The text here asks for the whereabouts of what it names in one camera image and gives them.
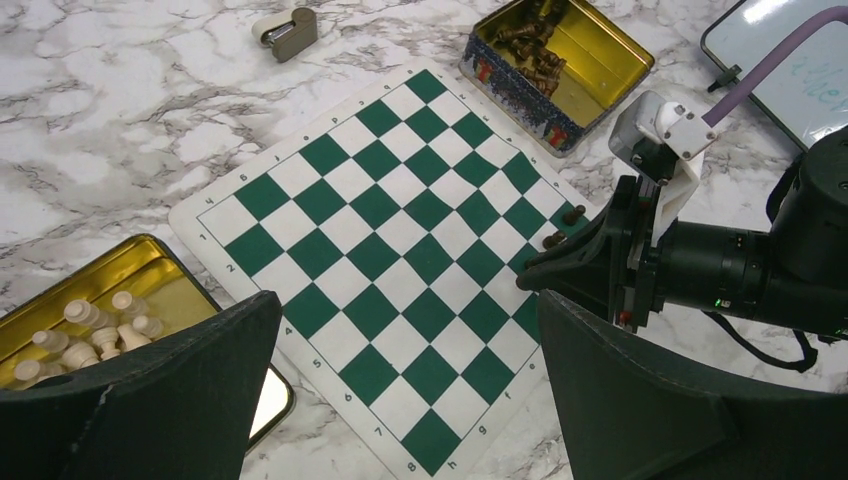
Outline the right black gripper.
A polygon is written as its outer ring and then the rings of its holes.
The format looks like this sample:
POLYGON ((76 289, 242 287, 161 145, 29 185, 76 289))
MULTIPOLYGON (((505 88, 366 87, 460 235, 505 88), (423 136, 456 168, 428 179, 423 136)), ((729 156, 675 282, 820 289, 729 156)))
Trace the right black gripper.
POLYGON ((656 195, 620 178, 605 208, 527 261, 516 284, 552 290, 595 315, 644 325, 665 304, 826 338, 847 334, 847 133, 817 141, 788 169, 768 232, 674 221, 653 241, 656 195))

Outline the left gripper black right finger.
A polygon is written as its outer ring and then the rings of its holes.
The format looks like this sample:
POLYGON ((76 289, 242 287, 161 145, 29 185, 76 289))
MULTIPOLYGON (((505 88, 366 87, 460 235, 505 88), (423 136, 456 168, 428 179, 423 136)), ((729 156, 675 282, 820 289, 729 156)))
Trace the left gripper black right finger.
POLYGON ((577 479, 843 479, 847 398, 693 361, 562 295, 537 318, 577 479))

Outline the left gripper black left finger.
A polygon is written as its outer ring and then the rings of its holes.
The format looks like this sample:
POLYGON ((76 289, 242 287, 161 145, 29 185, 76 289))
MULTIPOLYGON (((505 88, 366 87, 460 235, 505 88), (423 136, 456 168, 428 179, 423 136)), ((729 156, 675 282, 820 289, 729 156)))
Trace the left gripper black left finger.
POLYGON ((118 357, 1 394, 5 479, 236 479, 282 317, 257 293, 118 357))

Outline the dark pawn placed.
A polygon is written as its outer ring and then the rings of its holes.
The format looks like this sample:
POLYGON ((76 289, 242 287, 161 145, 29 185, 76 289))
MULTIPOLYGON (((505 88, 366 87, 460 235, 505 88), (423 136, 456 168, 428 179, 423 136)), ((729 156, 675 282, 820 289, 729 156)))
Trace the dark pawn placed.
POLYGON ((577 205, 562 215, 562 221, 566 226, 575 226, 585 215, 586 207, 577 205))
POLYGON ((550 250, 550 249, 562 244, 566 240, 566 238, 567 238, 567 235, 566 235, 565 232, 563 232, 561 230, 557 230, 554 233, 552 233, 551 235, 546 236, 542 240, 542 246, 545 250, 550 250))

